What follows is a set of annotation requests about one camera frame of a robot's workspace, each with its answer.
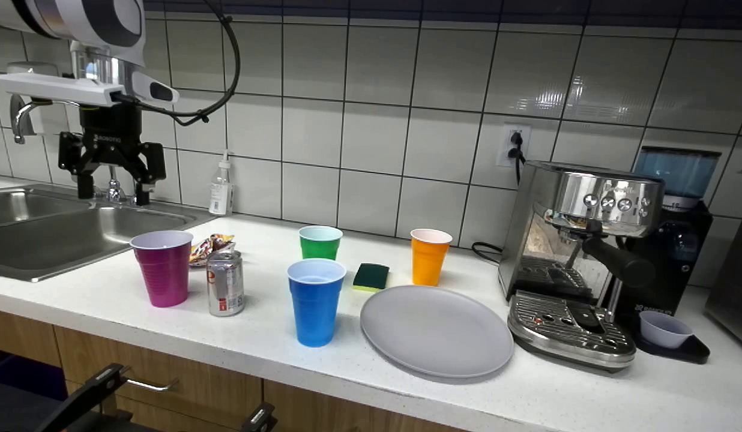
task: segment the cabinet handle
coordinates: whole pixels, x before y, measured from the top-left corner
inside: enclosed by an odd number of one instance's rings
[[[178,380],[169,381],[163,386],[160,385],[140,381],[140,380],[126,380],[126,385],[146,388],[146,391],[154,391],[154,393],[165,393],[165,391],[171,391],[178,385]]]

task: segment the white countertop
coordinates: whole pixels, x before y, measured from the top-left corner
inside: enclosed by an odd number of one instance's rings
[[[388,366],[368,346],[357,328],[368,296],[350,284],[334,342],[325,348],[295,342],[286,282],[289,265],[299,260],[295,228],[217,219],[190,230],[235,235],[250,296],[235,316],[207,313],[203,271],[191,271],[187,302],[152,308],[131,253],[41,284],[0,278],[0,309],[461,430],[742,430],[742,346],[702,315],[702,292],[685,296],[679,316],[710,348],[705,366],[639,352],[628,369],[602,375],[517,348],[487,381],[439,385]],[[388,265],[388,286],[405,286],[410,276],[403,240],[346,234],[338,262],[346,270]],[[446,256],[439,289],[507,316],[494,265],[463,250]]]

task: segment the orange cup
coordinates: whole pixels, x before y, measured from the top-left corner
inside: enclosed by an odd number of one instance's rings
[[[410,234],[413,247],[413,286],[439,286],[441,265],[452,235],[434,228],[416,228]]]

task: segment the magenta cup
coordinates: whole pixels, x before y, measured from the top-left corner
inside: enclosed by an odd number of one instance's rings
[[[295,336],[303,346],[326,346],[335,328],[346,270],[334,260],[303,260],[289,270]]]
[[[131,238],[129,247],[134,250],[154,308],[172,308],[187,300],[190,234],[154,230]]]

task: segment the crushed can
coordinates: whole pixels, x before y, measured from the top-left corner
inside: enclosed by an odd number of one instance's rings
[[[207,256],[208,315],[231,316],[244,309],[243,255],[217,250]]]

